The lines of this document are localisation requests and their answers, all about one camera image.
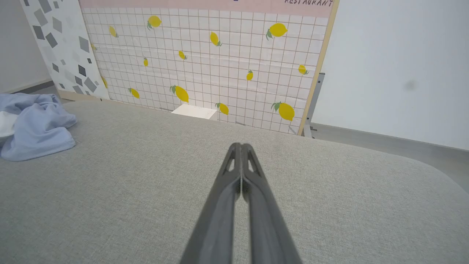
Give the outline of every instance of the white tile backdrop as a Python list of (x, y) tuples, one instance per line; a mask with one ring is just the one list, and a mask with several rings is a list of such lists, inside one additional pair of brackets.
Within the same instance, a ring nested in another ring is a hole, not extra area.
[[(172, 111), (182, 102), (169, 87), (178, 85), (187, 91), (191, 105), (227, 105), (228, 116), (218, 112), (222, 122), (293, 134), (327, 25), (327, 18), (166, 8), (84, 8), (83, 16), (112, 100)], [(148, 30), (150, 16), (158, 16), (161, 25)], [(267, 40), (265, 34), (275, 23), (283, 23), (288, 32)], [(211, 32), (222, 46), (211, 43)], [(179, 57), (180, 50), (186, 60)], [(308, 75), (298, 71), (300, 64)], [(251, 81), (246, 80), (249, 70), (254, 73)], [(136, 89), (140, 99), (128, 88)], [(271, 109), (279, 101), (294, 108), (292, 122)]]

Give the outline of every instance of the lemon print wallpaper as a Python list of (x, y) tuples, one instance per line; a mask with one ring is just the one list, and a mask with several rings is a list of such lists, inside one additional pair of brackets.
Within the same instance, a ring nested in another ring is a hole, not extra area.
[(268, 1), (80, 4), (112, 100), (297, 134), (331, 7)]

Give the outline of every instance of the white block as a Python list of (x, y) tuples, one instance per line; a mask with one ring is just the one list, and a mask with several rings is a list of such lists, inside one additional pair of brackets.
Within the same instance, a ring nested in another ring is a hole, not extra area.
[(183, 115), (183, 116), (192, 116), (203, 119), (210, 119), (217, 121), (217, 110), (210, 108), (203, 108), (188, 104), (180, 105), (176, 110), (172, 112), (173, 114)]

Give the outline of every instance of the white cloth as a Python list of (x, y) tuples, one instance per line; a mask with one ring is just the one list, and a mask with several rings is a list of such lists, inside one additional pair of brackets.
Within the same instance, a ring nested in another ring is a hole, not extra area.
[(15, 114), (0, 112), (0, 146), (9, 136), (15, 133), (14, 125), (17, 117), (18, 115)]

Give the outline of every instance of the gray upholstered table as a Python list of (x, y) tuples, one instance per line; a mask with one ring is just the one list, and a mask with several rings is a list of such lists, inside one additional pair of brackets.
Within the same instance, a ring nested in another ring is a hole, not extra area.
[[(175, 264), (232, 142), (259, 157), (304, 263), (469, 263), (469, 195), (424, 163), (117, 103), (72, 102), (77, 145), (0, 160), (0, 263)], [(249, 262), (238, 200), (234, 263)]]

